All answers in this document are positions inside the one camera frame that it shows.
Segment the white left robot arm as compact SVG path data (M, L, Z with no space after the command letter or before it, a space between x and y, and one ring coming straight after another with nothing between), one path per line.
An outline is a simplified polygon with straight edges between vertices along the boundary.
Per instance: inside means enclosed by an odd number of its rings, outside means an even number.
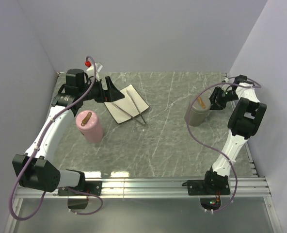
M18 183L22 187L53 192L69 187L75 195L86 191L83 172L59 170L53 164L56 148L67 126L74 120L84 101L98 103L114 102L125 96L105 78L107 89L95 78L97 72L70 69L65 74L65 83L52 99L49 116L34 143L23 155L15 155L12 161Z

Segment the grey metal cup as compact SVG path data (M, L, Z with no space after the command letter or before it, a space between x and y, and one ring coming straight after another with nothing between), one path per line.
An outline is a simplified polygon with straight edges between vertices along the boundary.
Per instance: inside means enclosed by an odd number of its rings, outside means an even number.
M191 108L187 109L184 119L189 126L197 127L201 125L208 116L209 108Z

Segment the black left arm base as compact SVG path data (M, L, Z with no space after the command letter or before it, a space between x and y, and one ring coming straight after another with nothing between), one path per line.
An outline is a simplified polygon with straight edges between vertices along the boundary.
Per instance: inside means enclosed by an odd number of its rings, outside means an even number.
M102 190L102 181L85 181L83 187L59 188L57 195L67 197L67 206L73 211L95 211L101 204L99 201Z

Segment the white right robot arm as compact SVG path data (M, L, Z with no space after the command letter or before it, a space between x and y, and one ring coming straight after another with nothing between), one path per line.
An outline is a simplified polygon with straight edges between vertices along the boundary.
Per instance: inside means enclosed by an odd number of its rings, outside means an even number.
M234 77L232 86L215 87L209 97L211 110L223 110L228 102L235 100L237 104L227 124L229 133L222 153L206 172L202 182L202 188L208 194L216 191L230 194L228 177L231 165L241 148L259 129L267 105L257 98L256 85L257 83L247 76L238 75Z

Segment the grey lid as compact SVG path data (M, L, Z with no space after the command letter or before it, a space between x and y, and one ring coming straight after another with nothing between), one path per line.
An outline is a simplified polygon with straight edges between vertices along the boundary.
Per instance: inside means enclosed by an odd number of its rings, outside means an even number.
M210 110L210 100L208 97L199 97L193 104L192 106L192 111L196 112L196 113L206 113Z

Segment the pink cup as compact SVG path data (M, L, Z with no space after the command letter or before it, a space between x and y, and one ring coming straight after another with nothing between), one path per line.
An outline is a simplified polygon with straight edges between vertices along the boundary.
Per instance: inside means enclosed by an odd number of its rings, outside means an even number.
M82 121L76 121L77 128L88 142L100 142L104 136L103 128L99 119L90 119L84 126L81 125Z

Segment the pink lid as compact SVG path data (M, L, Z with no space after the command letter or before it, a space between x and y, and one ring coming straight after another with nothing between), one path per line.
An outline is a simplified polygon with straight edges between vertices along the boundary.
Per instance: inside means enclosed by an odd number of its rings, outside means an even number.
M99 117L92 110L85 110L76 116L76 126L81 131L89 131L99 124Z

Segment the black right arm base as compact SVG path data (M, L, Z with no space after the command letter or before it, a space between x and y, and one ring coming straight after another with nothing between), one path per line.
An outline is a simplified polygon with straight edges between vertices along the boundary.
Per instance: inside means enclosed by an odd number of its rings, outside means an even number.
M187 187L189 196L212 196L212 198L200 198L200 204L207 211L220 209L221 195L230 195L228 180L215 181L212 178L207 180L187 180L182 184Z

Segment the metal tongs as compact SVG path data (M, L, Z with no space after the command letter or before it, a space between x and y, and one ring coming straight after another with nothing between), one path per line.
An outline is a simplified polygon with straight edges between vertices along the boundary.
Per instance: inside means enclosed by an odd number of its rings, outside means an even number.
M117 105L115 102L112 102L112 105L115 108L117 108L119 111L124 113L126 116L135 120L137 123L139 123L143 126L146 125L147 122L144 119L140 109L138 108L132 94L130 93L130 91L128 89L126 89L126 94L128 96L128 99L127 99L127 97L125 97L125 101L122 103L122 106ZM140 122L138 119L135 118L137 115L139 115L141 117L142 122Z

